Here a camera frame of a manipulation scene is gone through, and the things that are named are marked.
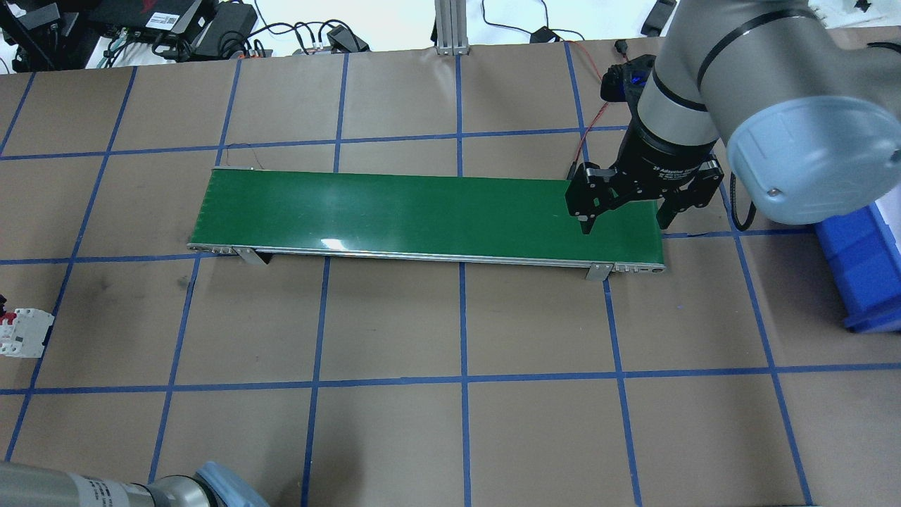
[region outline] grid floor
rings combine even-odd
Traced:
[[[562,177],[600,106],[574,46],[0,82],[2,290],[57,316],[42,359],[0,358],[6,460],[139,482],[214,459],[277,507],[901,497],[901,340],[841,328],[810,229],[740,233],[726,199],[677,218],[668,273],[603,284],[185,253],[221,163]],[[586,158],[612,161],[627,121],[612,106]]]

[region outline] green conveyor belt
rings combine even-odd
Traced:
[[[221,252],[590,266],[663,265],[654,202],[582,235],[565,180],[213,170],[188,245]]]

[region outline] blue tape line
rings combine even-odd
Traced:
[[[456,134],[395,135],[391,137],[352,137],[341,139],[341,144],[352,143],[393,143],[394,141],[433,141],[436,139],[456,139]]]
[[[123,255],[119,257],[76,257],[71,258],[51,258],[51,259],[0,259],[0,266],[16,266],[28,264],[88,264],[88,263],[155,263],[165,261],[182,261],[201,257],[233,257],[231,254],[222,253],[173,253],[170,255]]]
[[[732,233],[728,231],[714,231],[710,233],[689,234],[689,233],[663,233],[663,239],[685,239],[692,237],[732,237]]]
[[[132,74],[129,77],[128,86],[125,88],[125,95],[122,99],[122,105],[119,106],[119,115],[116,117],[115,124],[113,125],[113,132],[110,134],[110,141],[107,146],[112,146],[115,142],[115,137],[119,133],[119,125],[122,124],[122,117],[125,113],[125,106],[128,104],[128,98],[132,94],[132,88],[134,86],[134,79],[138,74],[138,68],[132,68]],[[78,249],[81,247],[81,240],[85,236],[85,230],[87,229],[87,221],[91,217],[91,210],[94,207],[94,201],[97,198],[97,191],[100,190],[100,182],[104,177],[104,172],[106,171],[106,163],[109,161],[109,155],[105,156],[103,162],[100,164],[100,170],[97,172],[97,177],[94,182],[94,188],[91,190],[91,197],[87,202],[87,208],[85,209],[85,215],[81,220],[81,226],[78,229],[78,236],[75,241],[75,245],[72,247],[72,255],[70,255],[68,264],[66,266],[66,273],[63,275],[62,283],[59,286],[59,294],[57,296],[56,302],[53,304],[53,311],[51,314],[53,317],[56,317],[59,314],[59,306],[62,304],[63,297],[66,294],[66,288],[68,287],[68,281],[72,276],[72,268],[75,266],[75,259],[78,257]],[[28,391],[25,393],[25,398],[22,402],[22,407],[19,409],[19,417],[16,418],[15,428],[13,429],[13,435],[10,437],[9,447],[6,448],[6,461],[10,461],[13,459],[13,452],[15,451],[15,444],[19,441],[19,434],[22,432],[22,424],[25,422],[25,413],[28,411],[28,407],[32,402],[32,396],[34,395],[34,388],[38,382],[38,375],[41,374],[41,366],[44,364],[44,357],[47,356],[47,347],[50,346],[50,338],[53,334],[53,327],[50,327],[50,330],[47,332],[47,337],[44,338],[44,353],[38,359],[37,363],[34,365],[34,369],[32,370],[32,378],[28,384]]]
[[[147,483],[152,483],[157,478],[157,466],[159,465],[159,452],[163,448],[163,438],[166,436],[166,424],[168,423],[169,408],[172,405],[172,392],[175,378],[178,374],[178,361],[181,359],[181,348],[185,343],[185,330],[187,329],[187,317],[191,311],[191,299],[194,298],[194,287],[197,284],[197,274],[200,272],[200,257],[194,259],[194,268],[191,270],[191,282],[187,285],[185,294],[185,306],[181,310],[181,322],[178,324],[178,335],[175,342],[175,352],[172,354],[172,366],[169,368],[169,380],[166,386],[166,399],[163,401],[163,412],[159,417],[159,430],[157,442],[153,446],[153,458],[150,461],[150,472],[147,475]]]
[[[816,231],[812,227],[805,227],[802,229],[763,229],[759,231],[744,231],[739,232],[739,235],[811,235]]]
[[[616,372],[573,372],[573,373],[501,373],[496,375],[470,375],[469,383],[494,382],[546,382],[571,380],[603,380],[616,378]]]
[[[32,390],[34,394],[52,395],[52,394],[110,394],[123,392],[166,392],[165,385],[112,385],[112,386],[96,386],[96,387],[36,387]]]
[[[604,280],[604,301],[607,306],[607,322],[610,326],[610,344],[614,352],[614,367],[616,369],[616,389],[619,391],[620,410],[623,413],[623,434],[625,435],[625,452],[629,459],[629,475],[632,477],[632,495],[637,507],[642,507],[642,487],[638,480],[638,463],[635,460],[635,445],[632,436],[632,420],[629,416],[629,401],[625,392],[625,375],[623,373],[623,358],[620,356],[619,337],[616,334],[616,317],[614,315],[613,293],[610,291],[610,281]]]
[[[358,380],[320,380],[318,386],[321,388],[335,387],[369,387],[374,385],[421,385],[421,384],[442,384],[442,383],[460,383],[462,379],[458,376],[439,376],[439,377],[396,377],[385,379],[358,379]]]
[[[78,157],[102,157],[106,152],[71,152],[71,153],[43,153],[37,155],[9,155],[0,157],[2,161],[31,161],[42,159],[74,159]]]
[[[69,259],[6,259],[0,260],[0,266],[18,266],[23,264],[66,264]]]
[[[146,155],[152,153],[176,153],[176,152],[211,152],[218,150],[216,144],[207,144],[206,146],[176,146],[173,148],[143,148],[139,150],[111,150],[111,155]]]
[[[873,364],[801,364],[777,366],[779,373],[841,373],[841,372],[885,372],[901,370],[901,363]],[[638,370],[624,371],[626,379],[741,376],[769,374],[768,367],[756,368],[710,368],[696,370]],[[570,373],[501,373],[467,375],[467,383],[509,383],[509,382],[553,382],[573,380],[612,380],[620,376],[617,372],[570,372]],[[459,375],[436,377],[396,377],[378,379],[320,380],[319,388],[367,387],[379,385],[431,385],[461,383]],[[269,389],[305,389],[313,387],[311,381],[284,381],[263,383],[200,383],[176,384],[173,392],[217,392],[217,391],[257,391]],[[87,387],[36,387],[31,392],[40,395],[58,394],[103,394],[109,392],[165,392],[167,385],[123,385]],[[29,392],[27,388],[0,389],[0,396],[17,396]]]
[[[219,146],[217,146],[216,150],[216,165],[220,165],[223,161],[223,151],[227,149],[225,144],[225,139],[228,137],[228,127],[232,122],[232,110],[234,109],[234,98],[238,94],[238,82],[241,80],[241,62],[242,60],[238,60],[238,62],[234,66],[234,78],[232,78],[232,91],[229,92],[228,96],[228,106],[225,108],[225,121],[223,122],[223,131],[222,134],[219,135]]]
[[[650,379],[669,377],[715,377],[726,375],[760,375],[769,374],[769,368],[708,368],[702,370],[644,370],[623,372],[627,379]]]
[[[285,381],[261,383],[201,383],[173,385],[173,392],[222,392],[222,391],[264,391],[278,389],[309,389],[310,381]]]
[[[612,126],[595,126],[592,127],[592,132],[595,131],[621,131],[629,128],[626,125],[612,125]],[[351,137],[351,138],[342,138],[341,144],[351,144],[351,143],[392,143],[395,141],[431,141],[436,139],[457,139],[458,137],[463,137],[464,139],[470,137],[510,137],[510,136],[518,136],[518,135],[542,135],[542,134],[573,134],[579,133],[581,130],[578,127],[569,127],[569,128],[546,128],[546,129],[533,129],[533,130],[505,130],[505,131],[496,131],[496,132],[463,132],[459,134],[421,134],[421,135],[396,135],[389,137]],[[289,146],[309,146],[309,145],[319,145],[319,144],[336,144],[333,139],[313,139],[306,141],[276,141],[272,143],[231,143],[226,145],[202,145],[202,146],[177,146],[172,148],[145,148],[140,150],[111,150],[110,152],[70,152],[70,153],[43,153],[36,155],[10,155],[10,156],[0,156],[0,161],[28,161],[28,160],[43,160],[43,159],[67,159],[67,158],[77,158],[77,157],[102,157],[104,155],[109,156],[121,156],[121,155],[144,155],[144,154],[153,154],[153,153],[172,153],[172,152],[211,152],[214,150],[243,150],[243,149],[251,149],[251,148],[279,148],[279,147],[289,147]]]
[[[463,177],[463,78],[460,55],[454,55],[454,87],[457,95],[457,177]]]
[[[335,131],[335,157],[332,172],[338,172],[338,162],[341,158],[341,131],[344,128],[344,98],[347,95],[347,67],[350,61],[350,53],[344,53],[344,65],[341,69],[341,94],[338,98],[338,128]]]
[[[160,261],[185,261],[197,257],[216,257],[215,253],[173,253],[170,255],[125,255],[122,257],[78,257],[73,262],[84,263],[152,263]]]
[[[285,146],[311,146],[319,144],[335,144],[334,139],[313,139],[308,141],[275,141],[272,143],[231,143],[226,150],[249,150],[253,148],[282,148]]]
[[[776,371],[779,373],[873,372],[885,370],[901,370],[901,363],[776,366]]]
[[[319,324],[316,328],[316,352],[313,360],[313,381],[310,383],[310,412],[306,420],[306,448],[304,450],[304,475],[300,486],[301,507],[307,507],[310,501],[310,475],[313,472],[313,441],[316,429],[316,406],[319,403],[319,377],[323,366],[323,338],[325,336],[325,312],[329,299],[329,273],[332,259],[325,258],[323,263],[323,286],[319,295]]]
[[[566,51],[566,64],[569,67],[569,82],[572,84],[572,96],[576,99],[576,116],[578,117],[578,133],[585,135],[585,119],[582,117],[582,98],[578,95],[578,81],[576,80],[576,67],[572,64],[572,51],[569,49],[569,42],[563,42],[563,49]],[[582,158],[589,161],[588,158],[588,139],[582,143]]]
[[[723,183],[720,183],[720,195],[723,197],[723,203],[726,208],[727,215],[731,215],[732,213],[732,203],[729,202],[729,199],[726,198],[725,188]],[[804,500],[807,505],[813,505],[814,500],[813,496],[810,494],[810,486],[807,483],[807,476],[804,471],[804,464],[801,462],[801,453],[797,447],[797,441],[795,439],[795,431],[792,428],[791,418],[788,415],[788,406],[786,404],[785,393],[782,392],[782,382],[779,380],[778,370],[776,368],[776,361],[773,358],[772,348],[769,346],[769,337],[767,335],[766,326],[763,324],[763,315],[760,312],[760,304],[757,299],[757,291],[754,289],[754,282],[751,279],[751,270],[748,268],[748,260],[744,254],[744,248],[742,247],[742,237],[739,235],[738,229],[735,228],[735,224],[730,221],[730,228],[733,231],[733,240],[735,242],[735,249],[738,251],[739,262],[742,265],[742,274],[744,275],[745,285],[748,287],[748,295],[751,296],[751,307],[754,310],[754,318],[757,320],[757,329],[760,332],[760,342],[763,345],[763,353],[767,357],[767,365],[769,366],[769,374],[773,381],[773,388],[776,392],[776,400],[779,406],[779,413],[782,416],[782,424],[785,426],[786,437],[788,439],[788,447],[791,450],[792,459],[795,462],[795,469],[797,472],[798,482],[801,486],[801,492],[804,495]]]
[[[469,459],[469,345],[466,319],[466,264],[460,263],[460,412],[463,433],[463,504],[472,507],[472,475]]]
[[[13,119],[10,120],[9,127],[6,128],[6,135],[3,136],[3,141],[0,142],[0,153],[6,151],[6,143],[9,142],[9,137],[13,135],[13,128],[15,127],[15,123],[19,121],[19,114],[22,112],[22,107],[25,105],[25,99],[28,98],[28,92],[32,91],[32,83],[34,83],[34,77],[36,75],[37,72],[32,72],[28,77],[28,84],[25,85],[25,91],[22,92],[22,98],[19,99],[19,105],[15,108]]]

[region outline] black power brick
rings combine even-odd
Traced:
[[[222,55],[220,43],[234,48],[242,47],[238,32],[244,37],[253,31],[253,25],[257,22],[257,11],[253,5],[235,4],[233,2],[221,2],[217,5],[216,15],[203,33],[202,39],[194,49],[191,60],[222,60],[227,55]],[[225,44],[228,41],[236,41],[234,44]]]
[[[329,43],[334,51],[355,53],[369,51],[369,45],[360,37],[351,33],[344,26],[338,25],[332,28],[327,34]]]

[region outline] red wire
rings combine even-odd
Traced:
[[[578,155],[582,152],[582,145],[585,144],[585,137],[588,135],[589,132],[591,132],[591,129],[595,128],[595,124],[597,123],[597,120],[601,119],[601,115],[604,113],[604,111],[606,111],[607,106],[609,106],[609,105],[610,105],[609,102],[604,102],[604,105],[601,106],[600,111],[598,111],[597,115],[595,115],[595,119],[591,120],[591,123],[588,125],[588,128],[585,129],[585,133],[582,134],[582,138],[578,140],[578,146],[576,147],[576,154],[574,154],[572,156],[572,161],[574,163],[578,161]]]
[[[597,75],[597,79],[603,81],[603,80],[604,80],[604,77],[601,76],[601,71],[597,69],[597,65],[595,64],[595,59],[591,58],[591,54],[588,53],[588,50],[585,49],[585,46],[583,46],[583,45],[582,45],[580,42],[578,42],[578,41],[569,41],[569,42],[572,42],[573,44],[576,44],[576,47],[579,48],[579,49],[581,49],[582,52],[585,53],[585,56],[588,57],[588,62],[591,63],[591,68],[595,70],[595,74]]]

